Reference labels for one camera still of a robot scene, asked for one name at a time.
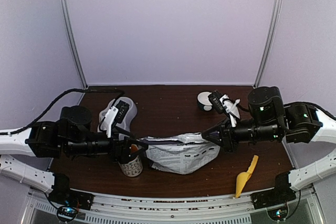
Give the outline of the purple pet food bag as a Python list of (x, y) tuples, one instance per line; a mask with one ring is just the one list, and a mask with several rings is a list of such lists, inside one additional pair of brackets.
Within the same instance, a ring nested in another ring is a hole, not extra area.
[(149, 147), (145, 152), (150, 167), (162, 172), (191, 174), (213, 161), (220, 147), (202, 138), (201, 133), (185, 133), (170, 137), (143, 137)]

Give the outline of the yellow plastic scoop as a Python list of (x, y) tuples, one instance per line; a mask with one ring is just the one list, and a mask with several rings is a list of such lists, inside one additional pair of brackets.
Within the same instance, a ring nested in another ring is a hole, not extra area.
[(236, 177), (236, 190), (235, 190), (235, 198), (239, 198), (241, 193), (246, 185), (246, 183), (251, 178), (257, 163), (258, 163), (259, 156), (254, 155), (251, 161), (251, 164), (246, 172), (241, 172)]

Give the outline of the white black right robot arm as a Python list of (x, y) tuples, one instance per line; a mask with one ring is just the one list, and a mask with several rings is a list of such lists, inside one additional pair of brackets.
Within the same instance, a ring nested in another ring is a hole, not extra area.
[(258, 87), (247, 97), (248, 108), (218, 91), (208, 100), (227, 118), (202, 132), (202, 138), (227, 152), (235, 151), (240, 141), (288, 143), (335, 143), (335, 116), (311, 102), (284, 104), (278, 87)]

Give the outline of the right arm base board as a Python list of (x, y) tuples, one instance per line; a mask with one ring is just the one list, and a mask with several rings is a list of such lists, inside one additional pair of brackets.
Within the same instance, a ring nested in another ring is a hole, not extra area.
[(290, 216), (288, 202), (296, 199), (292, 190), (270, 189), (251, 194), (254, 209), (267, 210), (268, 217), (273, 221), (285, 221)]

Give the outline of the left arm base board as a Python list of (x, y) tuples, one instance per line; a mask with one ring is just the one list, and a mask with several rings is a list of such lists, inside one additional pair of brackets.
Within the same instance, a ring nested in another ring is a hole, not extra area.
[(70, 189), (65, 193), (44, 193), (49, 203), (56, 209), (60, 221), (73, 221), (79, 210), (90, 210), (94, 195)]

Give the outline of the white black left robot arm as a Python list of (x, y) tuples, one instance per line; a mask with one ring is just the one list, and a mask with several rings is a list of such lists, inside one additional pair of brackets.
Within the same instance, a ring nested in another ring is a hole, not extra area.
[(119, 102), (110, 107), (100, 125), (101, 132), (90, 131), (91, 113), (82, 106), (64, 107), (58, 121), (33, 121), (21, 129), (1, 132), (1, 174), (28, 184), (46, 193), (52, 202), (89, 208), (93, 195), (72, 190), (64, 174), (44, 172), (24, 164), (14, 155), (37, 158), (93, 157), (110, 155), (120, 164), (127, 164), (148, 149), (148, 145), (118, 127), (129, 110)]

